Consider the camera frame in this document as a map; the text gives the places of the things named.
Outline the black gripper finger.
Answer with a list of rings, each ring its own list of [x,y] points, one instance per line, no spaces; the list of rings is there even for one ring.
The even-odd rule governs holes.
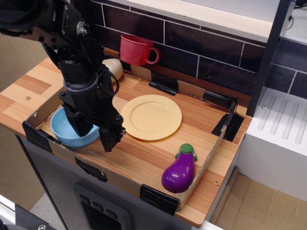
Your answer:
[[[105,152],[111,152],[112,149],[120,142],[120,132],[115,128],[99,128],[99,136]]]
[[[70,107],[65,107],[64,111],[68,122],[78,136],[86,136],[93,128],[94,125],[88,122],[81,113],[72,110]]]

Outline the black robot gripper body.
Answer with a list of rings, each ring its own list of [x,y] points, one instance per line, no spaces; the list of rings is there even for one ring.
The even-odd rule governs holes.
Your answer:
[[[63,106],[81,113],[93,125],[101,128],[115,128],[120,140],[125,134],[123,117],[115,109],[113,98],[119,90],[114,76],[92,76],[90,80],[65,77],[65,92],[59,94]]]

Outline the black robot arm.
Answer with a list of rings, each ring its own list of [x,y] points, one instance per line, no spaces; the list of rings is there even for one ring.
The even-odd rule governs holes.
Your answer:
[[[104,47],[90,25],[65,0],[3,0],[0,32],[40,42],[61,71],[66,117],[76,134],[83,137],[93,126],[106,152],[125,134],[123,117],[113,106],[119,87],[115,75],[103,64]]]

